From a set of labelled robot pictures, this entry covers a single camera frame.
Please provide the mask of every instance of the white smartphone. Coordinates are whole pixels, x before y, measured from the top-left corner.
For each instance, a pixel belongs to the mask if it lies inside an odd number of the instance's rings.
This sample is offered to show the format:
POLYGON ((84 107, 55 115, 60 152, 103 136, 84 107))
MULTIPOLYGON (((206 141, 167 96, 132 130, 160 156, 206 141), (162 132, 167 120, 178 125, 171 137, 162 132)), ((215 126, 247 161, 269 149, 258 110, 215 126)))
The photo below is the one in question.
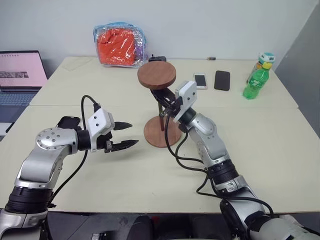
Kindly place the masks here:
POLYGON ((207 89, 206 75, 203 72, 195 72, 193 74, 194 81, 196 82, 196 89, 207 89))

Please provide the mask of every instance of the round wooden base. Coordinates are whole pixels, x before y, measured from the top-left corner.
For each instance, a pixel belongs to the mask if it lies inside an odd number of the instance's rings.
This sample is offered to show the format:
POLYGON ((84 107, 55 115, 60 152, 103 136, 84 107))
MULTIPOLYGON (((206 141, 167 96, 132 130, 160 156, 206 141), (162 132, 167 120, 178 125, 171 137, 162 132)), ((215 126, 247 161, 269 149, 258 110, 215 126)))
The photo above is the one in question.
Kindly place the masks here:
MULTIPOLYGON (((167 116, 163 118, 164 125, 166 123, 167 116)), ((145 140, 155 146, 157 148, 166 148, 166 141, 165 141, 165 131, 161 131, 160 126, 160 117, 155 116, 151 118, 144 126, 143 130, 145 140)), ((176 142, 179 141, 181 137, 181 131, 178 127, 178 124, 174 123, 173 119, 169 120, 168 125, 168 140, 170 146, 174 145, 176 142)))

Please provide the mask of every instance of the green bottle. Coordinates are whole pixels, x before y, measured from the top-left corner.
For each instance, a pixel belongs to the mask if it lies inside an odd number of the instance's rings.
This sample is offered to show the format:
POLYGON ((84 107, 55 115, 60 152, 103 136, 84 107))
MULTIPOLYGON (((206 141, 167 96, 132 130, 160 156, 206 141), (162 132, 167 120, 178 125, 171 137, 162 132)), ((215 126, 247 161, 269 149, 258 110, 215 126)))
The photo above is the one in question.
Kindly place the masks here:
POLYGON ((258 96, 260 89, 262 89, 269 79, 269 70, 271 66, 271 62, 264 62, 262 68, 257 69, 252 74, 242 94, 246 99, 255 99, 258 96))

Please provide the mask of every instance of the smartphone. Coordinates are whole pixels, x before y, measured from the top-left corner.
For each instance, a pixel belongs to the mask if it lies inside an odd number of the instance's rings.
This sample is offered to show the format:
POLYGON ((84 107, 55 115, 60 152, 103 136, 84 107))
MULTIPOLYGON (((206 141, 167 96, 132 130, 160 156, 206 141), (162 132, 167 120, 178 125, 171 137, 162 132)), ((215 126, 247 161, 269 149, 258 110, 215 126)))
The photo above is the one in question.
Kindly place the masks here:
POLYGON ((62 129, 77 129, 79 123, 80 118, 77 116, 63 116, 56 126, 62 129))
POLYGON ((194 75, 194 81, 196 82, 196 89, 207 89, 206 75, 201 72, 196 72, 194 75))
POLYGON ((229 91, 230 90, 230 72, 216 71, 214 78, 214 89, 229 91))

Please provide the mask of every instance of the plastic bag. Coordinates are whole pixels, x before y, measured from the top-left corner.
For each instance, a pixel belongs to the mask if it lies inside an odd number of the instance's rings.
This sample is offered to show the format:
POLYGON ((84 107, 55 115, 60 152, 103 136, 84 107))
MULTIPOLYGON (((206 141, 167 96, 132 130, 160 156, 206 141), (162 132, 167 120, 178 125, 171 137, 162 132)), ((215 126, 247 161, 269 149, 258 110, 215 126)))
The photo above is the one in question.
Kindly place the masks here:
POLYGON ((96 53, 105 66, 141 67, 148 56, 144 32, 126 22, 113 22, 93 29, 96 53))

